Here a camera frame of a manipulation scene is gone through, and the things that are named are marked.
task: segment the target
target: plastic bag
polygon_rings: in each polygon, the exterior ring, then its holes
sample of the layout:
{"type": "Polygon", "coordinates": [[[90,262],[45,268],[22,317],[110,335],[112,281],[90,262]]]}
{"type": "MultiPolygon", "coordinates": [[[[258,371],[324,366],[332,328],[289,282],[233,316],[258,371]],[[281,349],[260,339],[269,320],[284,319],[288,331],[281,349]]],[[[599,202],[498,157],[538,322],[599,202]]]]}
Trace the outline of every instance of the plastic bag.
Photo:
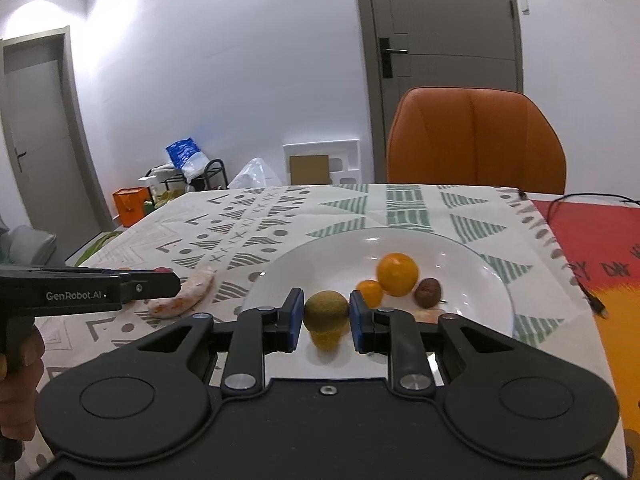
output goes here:
{"type": "Polygon", "coordinates": [[[282,182],[261,158],[252,158],[229,183],[229,189],[282,186],[282,182]]]}
{"type": "Polygon", "coordinates": [[[182,171],[187,184],[201,175],[209,163],[207,155],[200,151],[198,145],[191,137],[177,140],[171,146],[166,147],[166,151],[174,166],[182,171]]]}

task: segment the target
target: shrimp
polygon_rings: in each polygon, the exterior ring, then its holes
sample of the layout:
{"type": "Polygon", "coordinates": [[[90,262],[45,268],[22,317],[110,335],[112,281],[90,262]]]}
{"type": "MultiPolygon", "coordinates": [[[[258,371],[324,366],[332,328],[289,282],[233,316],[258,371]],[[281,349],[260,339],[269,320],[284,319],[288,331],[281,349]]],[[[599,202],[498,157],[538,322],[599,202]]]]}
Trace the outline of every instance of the shrimp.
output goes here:
{"type": "Polygon", "coordinates": [[[180,316],[198,303],[210,290],[216,271],[202,267],[193,271],[174,298],[149,300],[146,304],[149,314],[159,319],[180,316]]]}

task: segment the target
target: plate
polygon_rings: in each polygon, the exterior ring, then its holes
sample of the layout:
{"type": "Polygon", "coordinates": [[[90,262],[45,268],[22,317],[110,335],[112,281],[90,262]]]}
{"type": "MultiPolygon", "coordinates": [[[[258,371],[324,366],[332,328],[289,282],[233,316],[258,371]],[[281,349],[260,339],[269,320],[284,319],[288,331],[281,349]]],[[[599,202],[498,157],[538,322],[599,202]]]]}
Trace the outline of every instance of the plate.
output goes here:
{"type": "MultiPolygon", "coordinates": [[[[376,279],[378,261],[389,253],[412,257],[420,267],[419,280],[439,280],[442,299],[447,301],[441,309],[511,336],[513,303],[507,287],[488,263],[450,238],[409,229],[367,228],[302,244],[269,265],[245,297],[242,309],[281,306],[295,286],[302,288],[305,299],[321,290],[336,290],[348,299],[358,282],[376,279]]],[[[380,306],[420,310],[412,294],[402,298],[385,294],[380,306]]],[[[267,355],[265,372],[267,378],[386,377],[386,357],[358,354],[350,333],[343,336],[336,351],[319,351],[303,326],[296,351],[267,355]]]]}

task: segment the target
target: tablecloth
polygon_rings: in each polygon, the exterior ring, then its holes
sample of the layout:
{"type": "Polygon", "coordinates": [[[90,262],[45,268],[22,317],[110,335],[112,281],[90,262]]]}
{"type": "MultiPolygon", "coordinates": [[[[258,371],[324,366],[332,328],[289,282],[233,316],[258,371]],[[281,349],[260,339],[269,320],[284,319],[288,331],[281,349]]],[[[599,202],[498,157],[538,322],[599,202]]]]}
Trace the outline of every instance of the tablecloth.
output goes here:
{"type": "MultiPolygon", "coordinates": [[[[186,279],[208,262],[218,270],[216,283],[197,310],[228,321],[277,257],[314,238],[379,226],[435,232],[468,245],[510,290],[514,337],[612,383],[593,316],[562,249],[535,205],[513,188],[353,184],[194,192],[151,213],[85,265],[171,267],[186,279]]],[[[40,387],[168,323],[144,307],[39,319],[47,348],[40,387]]],[[[23,460],[35,468],[49,458],[38,435],[23,460]]],[[[625,470],[620,425],[605,459],[625,470]]]]}
{"type": "MultiPolygon", "coordinates": [[[[549,202],[538,202],[548,215],[549,202]]],[[[608,311],[596,325],[618,392],[630,480],[640,480],[640,207],[555,204],[550,223],[578,280],[608,311]]]]}

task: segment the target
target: door handle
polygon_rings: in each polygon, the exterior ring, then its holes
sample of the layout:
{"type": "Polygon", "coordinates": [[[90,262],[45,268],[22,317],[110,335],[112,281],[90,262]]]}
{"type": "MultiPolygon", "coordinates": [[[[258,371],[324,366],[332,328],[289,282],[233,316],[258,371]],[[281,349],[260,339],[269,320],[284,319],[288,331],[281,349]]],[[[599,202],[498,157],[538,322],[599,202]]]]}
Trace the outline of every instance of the door handle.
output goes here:
{"type": "Polygon", "coordinates": [[[404,48],[390,48],[389,38],[378,38],[380,44],[380,68],[382,79],[393,79],[394,67],[391,64],[391,54],[408,54],[404,48]]]}
{"type": "Polygon", "coordinates": [[[18,168],[20,169],[20,173],[22,173],[22,165],[20,164],[20,159],[23,158],[27,154],[27,152],[18,153],[18,150],[16,150],[15,148],[14,150],[15,150],[15,158],[18,161],[18,168]]]}

